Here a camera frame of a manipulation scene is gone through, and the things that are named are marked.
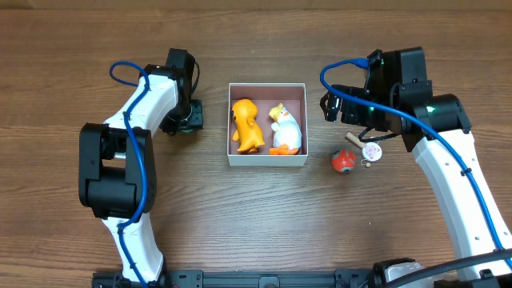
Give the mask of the orange dinosaur toy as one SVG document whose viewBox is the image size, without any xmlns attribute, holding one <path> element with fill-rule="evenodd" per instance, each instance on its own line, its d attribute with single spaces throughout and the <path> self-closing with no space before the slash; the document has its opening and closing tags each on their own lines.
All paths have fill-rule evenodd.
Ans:
<svg viewBox="0 0 512 288">
<path fill-rule="evenodd" d="M 231 108 L 231 117 L 236 129 L 232 136 L 234 142 L 239 142 L 237 152 L 253 154 L 265 145 L 262 129 L 256 122 L 257 106 L 249 99 L 236 101 Z"/>
</svg>

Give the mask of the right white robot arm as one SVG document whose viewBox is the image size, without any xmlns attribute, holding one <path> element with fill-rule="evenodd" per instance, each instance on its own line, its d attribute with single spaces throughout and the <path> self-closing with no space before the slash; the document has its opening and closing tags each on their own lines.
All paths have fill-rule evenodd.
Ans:
<svg viewBox="0 0 512 288">
<path fill-rule="evenodd" d="M 391 132 L 427 177 L 455 258 L 421 267 L 404 258 L 374 264 L 370 287 L 508 287 L 511 233 L 486 183 L 470 120 L 453 94 L 434 95 L 420 47 L 376 50 L 352 64 L 363 87 L 326 84 L 320 106 L 329 122 Z"/>
</svg>

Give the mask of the orange round ball toy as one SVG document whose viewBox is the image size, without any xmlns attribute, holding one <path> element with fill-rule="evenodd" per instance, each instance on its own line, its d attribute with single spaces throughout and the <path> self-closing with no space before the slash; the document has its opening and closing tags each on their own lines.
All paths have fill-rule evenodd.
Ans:
<svg viewBox="0 0 512 288">
<path fill-rule="evenodd" d="M 331 157 L 331 166 L 340 173 L 349 173 L 355 168 L 356 157 L 351 150 L 338 150 Z"/>
</svg>

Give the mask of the wooden pig rattle drum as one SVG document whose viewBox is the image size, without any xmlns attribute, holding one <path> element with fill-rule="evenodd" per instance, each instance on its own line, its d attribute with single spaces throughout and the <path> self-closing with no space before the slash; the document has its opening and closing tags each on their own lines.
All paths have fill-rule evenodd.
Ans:
<svg viewBox="0 0 512 288">
<path fill-rule="evenodd" d="M 382 157 L 382 148 L 376 142 L 362 142 L 351 132 L 346 134 L 346 139 L 356 145 L 361 151 L 361 164 L 366 168 L 370 168 L 373 162 L 377 162 Z"/>
</svg>

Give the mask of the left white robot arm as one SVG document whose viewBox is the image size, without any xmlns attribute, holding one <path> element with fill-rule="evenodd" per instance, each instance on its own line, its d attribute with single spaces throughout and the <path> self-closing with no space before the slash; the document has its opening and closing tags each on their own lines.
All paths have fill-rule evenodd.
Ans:
<svg viewBox="0 0 512 288">
<path fill-rule="evenodd" d="M 101 124 L 79 134 L 78 196 L 111 233 L 120 272 L 93 274 L 93 287 L 171 287 L 150 221 L 157 193 L 153 137 L 203 128 L 193 99 L 200 68 L 187 50 L 172 48 L 164 65 L 138 66 L 135 91 Z"/>
</svg>

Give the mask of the white plush duck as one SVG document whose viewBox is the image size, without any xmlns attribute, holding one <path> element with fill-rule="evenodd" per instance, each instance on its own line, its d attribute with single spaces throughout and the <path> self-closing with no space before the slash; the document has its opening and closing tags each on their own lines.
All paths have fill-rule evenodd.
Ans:
<svg viewBox="0 0 512 288">
<path fill-rule="evenodd" d="M 271 129 L 274 132 L 273 145 L 270 155 L 296 155 L 302 147 L 301 128 L 287 108 L 282 103 L 273 107 L 269 116 L 274 120 Z"/>
</svg>

